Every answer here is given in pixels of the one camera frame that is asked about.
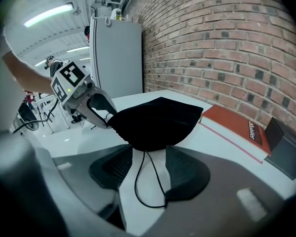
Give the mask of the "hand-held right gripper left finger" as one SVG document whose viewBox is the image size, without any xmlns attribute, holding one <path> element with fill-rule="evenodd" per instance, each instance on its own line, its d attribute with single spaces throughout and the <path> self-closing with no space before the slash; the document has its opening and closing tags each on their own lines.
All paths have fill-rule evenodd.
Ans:
<svg viewBox="0 0 296 237">
<path fill-rule="evenodd" d="M 53 161 L 69 188 L 92 212 L 125 230 L 119 188 L 132 166 L 132 158 L 132 146 L 122 144 Z"/>
</svg>

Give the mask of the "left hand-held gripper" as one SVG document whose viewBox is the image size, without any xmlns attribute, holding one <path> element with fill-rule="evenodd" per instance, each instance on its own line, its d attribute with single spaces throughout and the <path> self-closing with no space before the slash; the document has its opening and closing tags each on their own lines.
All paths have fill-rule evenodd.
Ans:
<svg viewBox="0 0 296 237">
<path fill-rule="evenodd" d="M 96 85 L 85 68 L 74 61 L 68 62 L 55 72 L 51 88 L 65 111 L 77 111 L 94 126 L 110 128 L 106 115 L 115 115 L 116 107 L 104 90 L 95 89 Z"/>
</svg>

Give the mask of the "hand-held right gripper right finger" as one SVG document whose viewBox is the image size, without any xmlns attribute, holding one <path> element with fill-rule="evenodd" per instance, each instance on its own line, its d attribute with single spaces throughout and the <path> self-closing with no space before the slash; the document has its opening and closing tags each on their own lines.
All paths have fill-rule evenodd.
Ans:
<svg viewBox="0 0 296 237">
<path fill-rule="evenodd" d="M 166 148 L 170 190 L 148 237 L 252 237 L 284 200 L 243 166 L 177 146 Z"/>
</svg>

